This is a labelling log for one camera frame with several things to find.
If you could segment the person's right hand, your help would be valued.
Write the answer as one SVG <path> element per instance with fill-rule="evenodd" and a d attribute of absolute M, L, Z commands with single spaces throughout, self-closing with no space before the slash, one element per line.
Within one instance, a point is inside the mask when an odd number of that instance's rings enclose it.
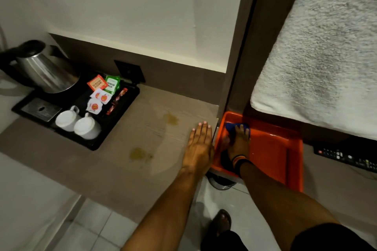
<path fill-rule="evenodd" d="M 235 127 L 236 137 L 232 140 L 232 151 L 227 154 L 230 161 L 237 155 L 248 156 L 249 153 L 249 143 L 250 143 L 250 130 L 244 129 L 243 125 L 239 128 Z"/>

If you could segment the person's right forearm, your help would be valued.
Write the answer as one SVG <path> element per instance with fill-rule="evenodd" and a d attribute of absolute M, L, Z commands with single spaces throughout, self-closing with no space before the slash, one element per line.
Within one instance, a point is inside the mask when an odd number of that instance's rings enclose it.
<path fill-rule="evenodd" d="M 281 251 L 289 251 L 295 237 L 309 228 L 322 224 L 340 225 L 318 201 L 289 189 L 255 165 L 242 163 L 239 171 Z"/>

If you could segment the white ceramic cup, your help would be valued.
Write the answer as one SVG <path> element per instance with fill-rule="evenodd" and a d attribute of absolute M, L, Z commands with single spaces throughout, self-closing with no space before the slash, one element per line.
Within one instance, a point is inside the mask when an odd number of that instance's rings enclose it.
<path fill-rule="evenodd" d="M 67 132 L 73 132 L 74 126 L 81 119 L 79 108 L 72 106 L 69 110 L 61 112 L 55 119 L 55 124 Z"/>
<path fill-rule="evenodd" d="M 85 140 L 93 140 L 101 133 L 101 125 L 87 112 L 79 119 L 73 128 L 73 132 Z"/>

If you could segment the white sachet with orange print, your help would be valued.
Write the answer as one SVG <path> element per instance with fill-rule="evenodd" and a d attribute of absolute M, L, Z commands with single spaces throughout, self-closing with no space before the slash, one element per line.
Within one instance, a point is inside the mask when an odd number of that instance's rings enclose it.
<path fill-rule="evenodd" d="M 90 98 L 87 103 L 86 111 L 98 115 L 102 110 L 103 103 L 97 98 Z"/>
<path fill-rule="evenodd" d="M 106 92 L 105 90 L 102 90 L 100 88 L 96 89 L 91 95 L 91 98 L 99 100 L 102 104 L 106 105 L 108 104 L 112 97 L 113 94 Z"/>

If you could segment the orange tea sachet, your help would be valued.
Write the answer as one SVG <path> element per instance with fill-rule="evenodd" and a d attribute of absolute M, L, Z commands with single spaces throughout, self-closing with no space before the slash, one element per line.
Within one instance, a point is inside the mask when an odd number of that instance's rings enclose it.
<path fill-rule="evenodd" d="M 98 74 L 92 80 L 88 81 L 87 85 L 93 92 L 96 91 L 97 89 L 104 90 L 105 88 L 109 86 L 109 84 L 100 74 Z"/>

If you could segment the silver metal plate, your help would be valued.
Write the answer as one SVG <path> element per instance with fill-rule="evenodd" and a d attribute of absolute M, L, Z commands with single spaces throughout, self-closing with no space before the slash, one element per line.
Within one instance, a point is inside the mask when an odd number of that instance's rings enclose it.
<path fill-rule="evenodd" d="M 51 104 L 40 98 L 34 98 L 21 108 L 29 116 L 33 116 L 41 121 L 50 122 L 61 112 L 62 108 Z"/>

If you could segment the black serving tray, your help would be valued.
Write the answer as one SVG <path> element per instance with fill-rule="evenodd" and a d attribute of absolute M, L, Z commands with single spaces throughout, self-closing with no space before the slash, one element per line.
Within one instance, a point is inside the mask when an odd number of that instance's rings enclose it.
<path fill-rule="evenodd" d="M 12 107 L 12 112 L 25 117 L 28 120 L 31 120 L 39 125 L 42 125 L 55 133 L 70 139 L 92 151 L 97 150 L 106 137 L 109 135 L 111 130 L 115 127 L 116 123 L 121 119 L 125 111 L 129 108 L 129 106 L 133 103 L 136 97 L 140 93 L 140 89 L 137 84 L 133 84 L 127 82 L 125 80 L 121 80 L 120 82 L 120 89 L 116 92 L 115 96 L 112 97 L 111 101 L 104 105 L 102 111 L 98 115 L 93 115 L 93 118 L 101 125 L 101 133 L 99 136 L 93 140 L 85 140 L 75 134 L 74 132 L 67 132 L 63 129 L 60 129 L 55 124 L 55 116 L 50 122 L 41 121 L 33 116 L 29 116 L 25 112 L 21 111 L 21 108 L 29 103 L 34 98 L 40 98 L 45 100 L 51 104 L 57 105 L 62 108 L 61 112 L 70 109 L 72 106 L 77 106 L 79 108 L 79 115 L 84 116 L 87 108 L 87 102 L 89 100 L 90 95 L 92 94 L 92 90 L 87 85 L 87 82 L 96 77 L 98 74 L 101 76 L 105 76 L 105 74 L 101 74 L 95 71 L 87 71 L 81 73 L 79 81 L 70 89 L 56 93 L 56 94 L 48 94 L 42 91 L 39 88 L 36 88 L 32 92 L 30 92 L 25 98 L 19 101 Z M 128 88 L 127 93 L 121 97 L 120 101 L 117 103 L 116 108 L 113 110 L 111 115 L 106 115 L 107 110 L 113 104 L 113 100 L 119 94 L 120 90 L 124 87 Z"/>

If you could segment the black remote control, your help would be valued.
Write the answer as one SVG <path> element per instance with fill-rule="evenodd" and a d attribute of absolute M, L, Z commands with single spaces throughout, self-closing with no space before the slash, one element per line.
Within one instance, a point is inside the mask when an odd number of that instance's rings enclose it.
<path fill-rule="evenodd" d="M 333 145 L 323 143 L 315 143 L 313 145 L 313 152 L 318 156 L 377 174 L 377 157 L 352 154 Z"/>

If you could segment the orange plastic basin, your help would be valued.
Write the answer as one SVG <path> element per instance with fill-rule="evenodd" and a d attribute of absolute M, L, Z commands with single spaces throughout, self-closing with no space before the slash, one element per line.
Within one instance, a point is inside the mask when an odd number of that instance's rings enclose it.
<path fill-rule="evenodd" d="M 248 159 L 262 172 L 294 191 L 304 191 L 303 141 L 299 133 L 231 111 L 224 113 L 219 125 L 210 172 L 232 182 L 244 184 L 237 174 L 221 164 L 222 142 L 229 134 L 225 128 L 227 123 L 249 125 L 251 140 Z"/>

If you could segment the person's black sleeve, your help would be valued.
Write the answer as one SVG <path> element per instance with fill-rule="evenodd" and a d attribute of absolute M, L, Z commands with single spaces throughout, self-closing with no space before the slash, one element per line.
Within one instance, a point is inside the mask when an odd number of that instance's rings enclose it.
<path fill-rule="evenodd" d="M 347 227 L 326 223 L 299 233 L 290 251 L 377 251 Z"/>

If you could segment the person's left forearm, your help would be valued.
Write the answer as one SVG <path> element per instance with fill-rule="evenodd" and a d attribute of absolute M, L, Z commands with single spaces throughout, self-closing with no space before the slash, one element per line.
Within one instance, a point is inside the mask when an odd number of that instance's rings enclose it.
<path fill-rule="evenodd" d="M 120 251 L 177 251 L 196 189 L 205 173 L 181 168 Z"/>

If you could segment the stainless steel electric kettle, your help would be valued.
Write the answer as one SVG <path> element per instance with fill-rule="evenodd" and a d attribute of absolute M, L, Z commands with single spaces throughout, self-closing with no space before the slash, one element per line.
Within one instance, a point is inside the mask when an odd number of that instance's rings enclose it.
<path fill-rule="evenodd" d="M 24 86 L 49 94 L 64 92 L 79 81 L 80 73 L 64 56 L 53 55 L 56 52 L 56 46 L 29 40 L 0 52 L 0 70 Z"/>

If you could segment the blue cleaning cloth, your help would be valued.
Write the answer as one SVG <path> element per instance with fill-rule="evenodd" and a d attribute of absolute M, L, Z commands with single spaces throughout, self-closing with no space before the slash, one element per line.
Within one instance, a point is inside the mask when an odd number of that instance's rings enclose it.
<path fill-rule="evenodd" d="M 250 127 L 247 123 L 230 123 L 230 122 L 226 122 L 225 123 L 225 128 L 229 134 L 229 139 L 230 140 L 233 140 L 235 139 L 236 137 L 236 130 L 235 130 L 235 127 L 240 127 L 241 125 L 243 125 L 244 129 L 249 129 L 250 130 Z"/>

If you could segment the green tea sachet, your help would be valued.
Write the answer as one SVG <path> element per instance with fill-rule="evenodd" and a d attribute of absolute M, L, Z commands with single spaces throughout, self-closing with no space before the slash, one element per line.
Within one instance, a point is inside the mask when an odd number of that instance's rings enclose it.
<path fill-rule="evenodd" d="M 103 90 L 114 95 L 116 91 L 120 88 L 120 77 L 107 75 L 105 81 L 107 83 L 107 87 Z"/>

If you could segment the white terry towel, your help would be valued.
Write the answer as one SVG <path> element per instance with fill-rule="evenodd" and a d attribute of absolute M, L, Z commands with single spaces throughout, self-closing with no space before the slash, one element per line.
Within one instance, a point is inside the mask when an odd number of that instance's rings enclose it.
<path fill-rule="evenodd" d="M 377 140 L 377 0 L 295 0 L 250 104 Z"/>

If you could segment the orange and black wristband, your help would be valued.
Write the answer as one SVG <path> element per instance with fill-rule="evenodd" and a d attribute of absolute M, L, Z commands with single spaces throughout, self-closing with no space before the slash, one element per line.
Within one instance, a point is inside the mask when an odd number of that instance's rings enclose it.
<path fill-rule="evenodd" d="M 245 155 L 242 154 L 235 156 L 232 160 L 234 173 L 237 174 L 239 178 L 242 178 L 240 169 L 244 163 L 254 165 L 247 157 L 245 157 Z"/>

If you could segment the person's brown sandal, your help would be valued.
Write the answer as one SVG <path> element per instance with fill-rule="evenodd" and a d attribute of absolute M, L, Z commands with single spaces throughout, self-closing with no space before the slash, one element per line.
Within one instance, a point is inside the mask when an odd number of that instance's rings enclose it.
<path fill-rule="evenodd" d="M 230 231 L 231 226 L 232 220 L 229 213 L 224 209 L 220 209 L 210 223 L 208 234 L 211 237 L 218 237 L 222 233 Z"/>

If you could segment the person's left hand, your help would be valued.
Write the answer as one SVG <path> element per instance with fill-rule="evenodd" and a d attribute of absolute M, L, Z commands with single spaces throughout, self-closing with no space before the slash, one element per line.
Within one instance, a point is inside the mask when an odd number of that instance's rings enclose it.
<path fill-rule="evenodd" d="M 197 124 L 197 143 L 190 147 L 190 135 L 186 145 L 182 170 L 192 173 L 195 177 L 201 179 L 209 171 L 212 163 L 210 163 L 210 146 L 213 145 L 212 127 L 209 125 L 209 146 L 202 144 L 202 124 Z"/>

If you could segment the person's black trousers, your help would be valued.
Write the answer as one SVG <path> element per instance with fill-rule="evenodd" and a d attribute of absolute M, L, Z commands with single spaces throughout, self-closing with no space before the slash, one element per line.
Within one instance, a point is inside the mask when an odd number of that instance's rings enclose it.
<path fill-rule="evenodd" d="M 248 251 L 240 236 L 226 230 L 217 235 L 215 231 L 207 231 L 200 244 L 200 251 Z"/>

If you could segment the black wall socket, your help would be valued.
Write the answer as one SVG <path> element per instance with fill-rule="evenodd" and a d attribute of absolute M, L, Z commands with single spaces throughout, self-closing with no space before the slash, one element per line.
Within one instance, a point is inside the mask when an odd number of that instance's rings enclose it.
<path fill-rule="evenodd" d="M 133 84 L 145 83 L 145 77 L 140 66 L 119 60 L 114 60 L 114 62 L 122 78 Z"/>

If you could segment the metal waste bin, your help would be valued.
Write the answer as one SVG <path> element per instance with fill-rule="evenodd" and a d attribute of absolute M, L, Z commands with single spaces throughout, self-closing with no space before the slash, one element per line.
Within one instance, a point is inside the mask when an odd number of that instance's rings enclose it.
<path fill-rule="evenodd" d="M 236 185 L 236 182 L 218 176 L 212 172 L 207 172 L 205 176 L 207 177 L 210 185 L 219 191 L 229 190 Z"/>

